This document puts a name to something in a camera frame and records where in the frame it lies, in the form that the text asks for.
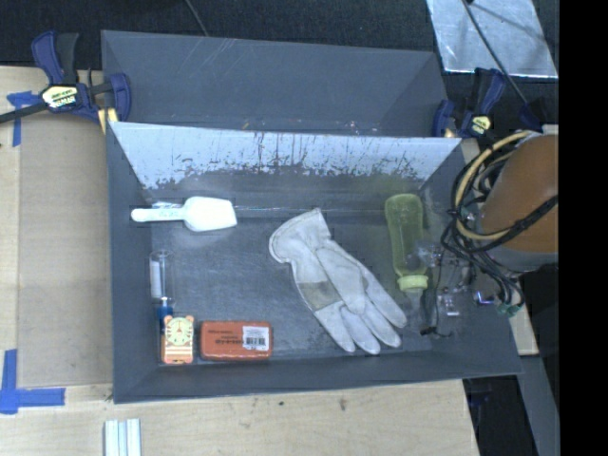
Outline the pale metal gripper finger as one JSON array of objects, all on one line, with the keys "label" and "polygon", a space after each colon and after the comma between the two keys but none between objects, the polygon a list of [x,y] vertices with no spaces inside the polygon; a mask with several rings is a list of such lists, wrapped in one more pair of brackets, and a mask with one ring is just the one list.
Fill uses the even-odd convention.
[{"label": "pale metal gripper finger", "polygon": [[427,290],[422,297],[420,334],[438,338],[456,336],[464,326],[465,307],[462,299],[447,288]]},{"label": "pale metal gripper finger", "polygon": [[418,240],[415,243],[413,258],[416,268],[438,268],[445,256],[445,248],[441,243]]}]

